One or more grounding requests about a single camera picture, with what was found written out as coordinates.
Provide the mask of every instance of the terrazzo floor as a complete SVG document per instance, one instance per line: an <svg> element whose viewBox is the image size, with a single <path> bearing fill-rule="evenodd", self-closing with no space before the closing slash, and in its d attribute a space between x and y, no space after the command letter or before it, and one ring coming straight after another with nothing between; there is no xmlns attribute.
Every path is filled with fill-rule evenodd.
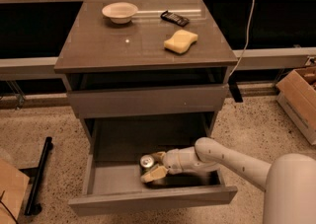
<svg viewBox="0 0 316 224"><path fill-rule="evenodd" d="M316 159L316 147L287 117L276 94L259 94L246 91L244 103L227 98L212 137L231 149L267 162L292 152ZM13 98L0 100L0 158L19 169L34 167L47 136L52 137L54 145L38 196L42 212L26 217L22 209L21 224L262 223L264 194L224 167L221 172L226 184L238 187L228 205L78 217L67 202L81 194L89 144L66 97L27 96L21 110L15 111L14 106Z"/></svg>

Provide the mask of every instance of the sponge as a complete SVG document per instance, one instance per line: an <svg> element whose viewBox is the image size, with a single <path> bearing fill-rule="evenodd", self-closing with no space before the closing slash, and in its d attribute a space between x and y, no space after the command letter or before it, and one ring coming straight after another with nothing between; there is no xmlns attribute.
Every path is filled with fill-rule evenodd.
<svg viewBox="0 0 316 224"><path fill-rule="evenodd" d="M179 54L186 52L192 43L198 40L198 35L185 31L176 31L171 38L164 41L165 48L175 51Z"/></svg>

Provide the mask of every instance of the table top surface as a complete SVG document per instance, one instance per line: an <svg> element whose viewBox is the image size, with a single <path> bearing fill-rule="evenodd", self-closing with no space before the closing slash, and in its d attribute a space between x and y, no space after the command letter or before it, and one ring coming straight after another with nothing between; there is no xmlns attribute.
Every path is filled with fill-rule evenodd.
<svg viewBox="0 0 316 224"><path fill-rule="evenodd" d="M128 2L138 12L127 24L114 24L102 9ZM188 17L185 27L163 21L169 10ZM164 48L177 30L198 35L179 55ZM85 0L55 65L57 73L177 69L235 65L237 59L202 0Z"/></svg>

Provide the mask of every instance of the bowl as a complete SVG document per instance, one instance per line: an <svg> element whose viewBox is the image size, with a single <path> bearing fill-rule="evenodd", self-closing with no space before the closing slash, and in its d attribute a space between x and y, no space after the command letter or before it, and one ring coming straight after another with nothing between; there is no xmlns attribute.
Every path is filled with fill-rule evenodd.
<svg viewBox="0 0 316 224"><path fill-rule="evenodd" d="M131 17L136 14L137 11L138 8L135 5L126 2L110 4L102 9L103 15L109 17L111 21L116 24L130 22Z"/></svg>

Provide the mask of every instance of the drawer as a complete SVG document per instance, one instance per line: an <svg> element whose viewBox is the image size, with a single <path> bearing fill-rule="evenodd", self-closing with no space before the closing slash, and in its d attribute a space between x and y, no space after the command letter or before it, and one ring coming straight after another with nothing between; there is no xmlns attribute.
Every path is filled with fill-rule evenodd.
<svg viewBox="0 0 316 224"><path fill-rule="evenodd" d="M114 117L219 111L227 91L227 85L111 89L69 92L68 98L78 117Z"/></svg>
<svg viewBox="0 0 316 224"><path fill-rule="evenodd" d="M83 194L69 201L78 215L97 215L229 203L237 188L219 171L140 181L140 157L192 146L205 136L201 113L97 118Z"/></svg>

